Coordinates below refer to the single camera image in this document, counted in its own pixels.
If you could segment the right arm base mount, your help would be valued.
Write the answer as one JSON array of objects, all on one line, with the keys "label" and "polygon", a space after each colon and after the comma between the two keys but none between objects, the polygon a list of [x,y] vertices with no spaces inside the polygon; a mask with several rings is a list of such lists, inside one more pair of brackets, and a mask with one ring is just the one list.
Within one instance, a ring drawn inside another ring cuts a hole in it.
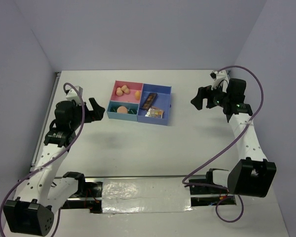
[{"label": "right arm base mount", "polygon": [[[205,175],[191,176],[186,180],[189,183],[197,184],[212,184],[212,173],[206,172]],[[233,195],[230,195],[227,190],[207,187],[207,186],[189,186],[190,202],[192,207],[197,206],[216,206],[220,200],[230,197],[222,201],[221,205],[236,205],[236,200]]]}]

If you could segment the peach round puff with ribbon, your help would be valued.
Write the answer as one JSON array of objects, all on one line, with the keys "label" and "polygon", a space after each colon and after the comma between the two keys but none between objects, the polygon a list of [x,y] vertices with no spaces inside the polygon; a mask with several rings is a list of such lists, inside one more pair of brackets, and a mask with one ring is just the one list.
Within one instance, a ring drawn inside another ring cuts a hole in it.
[{"label": "peach round puff with ribbon", "polygon": [[120,113],[120,114],[127,114],[127,113],[128,113],[128,109],[127,109],[125,106],[120,106],[120,107],[118,107],[118,109],[117,109],[117,113]]}]

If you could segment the green puff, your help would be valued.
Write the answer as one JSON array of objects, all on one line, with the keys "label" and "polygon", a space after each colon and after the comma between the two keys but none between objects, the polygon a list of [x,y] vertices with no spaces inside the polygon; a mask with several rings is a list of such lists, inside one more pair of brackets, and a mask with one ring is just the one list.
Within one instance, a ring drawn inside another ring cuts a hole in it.
[{"label": "green puff", "polygon": [[117,106],[112,106],[110,108],[110,112],[116,113],[117,112],[118,107]]},{"label": "green puff", "polygon": [[129,109],[128,110],[128,114],[136,115],[137,114],[137,110],[136,109]]}]

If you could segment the brown eyeshadow palette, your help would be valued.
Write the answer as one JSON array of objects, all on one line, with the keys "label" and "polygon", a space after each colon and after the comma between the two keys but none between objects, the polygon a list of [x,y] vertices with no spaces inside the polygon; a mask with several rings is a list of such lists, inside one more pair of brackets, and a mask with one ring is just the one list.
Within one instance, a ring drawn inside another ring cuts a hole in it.
[{"label": "brown eyeshadow palette", "polygon": [[146,100],[144,101],[143,105],[141,106],[141,109],[148,111],[156,98],[157,98],[157,93],[150,93],[146,98]]}]

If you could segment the orange teardrop sponge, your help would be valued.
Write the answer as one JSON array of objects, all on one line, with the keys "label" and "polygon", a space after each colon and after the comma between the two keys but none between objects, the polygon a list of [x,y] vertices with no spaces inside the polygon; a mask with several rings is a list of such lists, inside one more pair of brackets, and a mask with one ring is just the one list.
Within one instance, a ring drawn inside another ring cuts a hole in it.
[{"label": "orange teardrop sponge", "polygon": [[140,98],[141,98],[141,92],[140,91],[136,91],[135,94],[134,94],[134,96],[135,96],[135,99],[136,100],[140,100]]}]

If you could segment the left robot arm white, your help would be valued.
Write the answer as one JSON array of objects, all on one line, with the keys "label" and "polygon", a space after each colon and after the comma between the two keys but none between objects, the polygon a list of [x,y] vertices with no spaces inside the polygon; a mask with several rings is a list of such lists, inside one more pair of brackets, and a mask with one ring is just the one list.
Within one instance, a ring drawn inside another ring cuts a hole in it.
[{"label": "left robot arm white", "polygon": [[41,156],[14,200],[6,200],[3,213],[13,233],[44,237],[52,229],[55,214],[66,200],[83,196],[87,185],[84,174],[68,171],[55,180],[57,171],[78,138],[85,123],[100,121],[105,108],[89,98],[92,110],[79,98],[56,104],[55,118],[44,139]]}]

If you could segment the beige gourd sponge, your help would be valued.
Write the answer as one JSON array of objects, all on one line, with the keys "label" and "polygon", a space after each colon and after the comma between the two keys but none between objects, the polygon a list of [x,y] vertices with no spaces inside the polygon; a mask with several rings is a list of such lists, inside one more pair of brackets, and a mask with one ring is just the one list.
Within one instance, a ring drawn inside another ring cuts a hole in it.
[{"label": "beige gourd sponge", "polygon": [[130,89],[128,88],[127,85],[124,85],[121,87],[121,90],[123,91],[123,93],[125,94],[130,94]]},{"label": "beige gourd sponge", "polygon": [[116,95],[117,95],[117,96],[122,96],[122,95],[123,95],[123,91],[121,90],[120,87],[118,87],[118,88],[116,89]]}]

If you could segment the colourful eyeshadow palette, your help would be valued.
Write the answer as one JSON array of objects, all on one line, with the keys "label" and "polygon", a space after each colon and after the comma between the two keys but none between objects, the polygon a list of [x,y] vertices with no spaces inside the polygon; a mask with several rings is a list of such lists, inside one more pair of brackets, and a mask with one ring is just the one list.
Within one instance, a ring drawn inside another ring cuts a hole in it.
[{"label": "colourful eyeshadow palette", "polygon": [[148,111],[148,116],[150,118],[158,118],[162,119],[163,118],[164,111],[160,109],[149,109]]}]

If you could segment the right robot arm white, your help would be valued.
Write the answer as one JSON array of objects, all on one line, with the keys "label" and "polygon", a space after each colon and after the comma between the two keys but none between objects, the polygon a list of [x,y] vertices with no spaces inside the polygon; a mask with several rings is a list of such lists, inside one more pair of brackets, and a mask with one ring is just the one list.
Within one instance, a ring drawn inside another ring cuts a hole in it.
[{"label": "right robot arm white", "polygon": [[276,174],[276,165],[263,153],[253,123],[251,106],[244,102],[246,82],[230,79],[226,89],[218,84],[200,87],[191,100],[201,110],[207,99],[208,109],[219,106],[231,126],[236,140],[239,161],[231,170],[210,169],[206,173],[205,189],[216,193],[221,187],[231,194],[263,198],[267,195]]}]

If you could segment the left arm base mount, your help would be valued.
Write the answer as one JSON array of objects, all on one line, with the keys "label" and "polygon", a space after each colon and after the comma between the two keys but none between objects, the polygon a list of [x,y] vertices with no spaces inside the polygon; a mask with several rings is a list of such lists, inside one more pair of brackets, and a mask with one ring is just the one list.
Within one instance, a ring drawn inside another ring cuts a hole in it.
[{"label": "left arm base mount", "polygon": [[102,213],[103,181],[86,179],[84,174],[67,172],[63,178],[74,178],[78,181],[77,191],[72,194],[61,209],[88,209],[90,213]]}]

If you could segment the three-colour blush palette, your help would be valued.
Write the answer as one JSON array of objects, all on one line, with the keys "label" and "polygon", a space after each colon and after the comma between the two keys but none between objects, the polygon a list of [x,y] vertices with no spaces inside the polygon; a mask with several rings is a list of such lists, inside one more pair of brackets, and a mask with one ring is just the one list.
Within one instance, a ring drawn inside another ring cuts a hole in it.
[{"label": "three-colour blush palette", "polygon": [[162,110],[161,108],[155,107],[155,106],[151,106],[151,109],[153,110]]}]

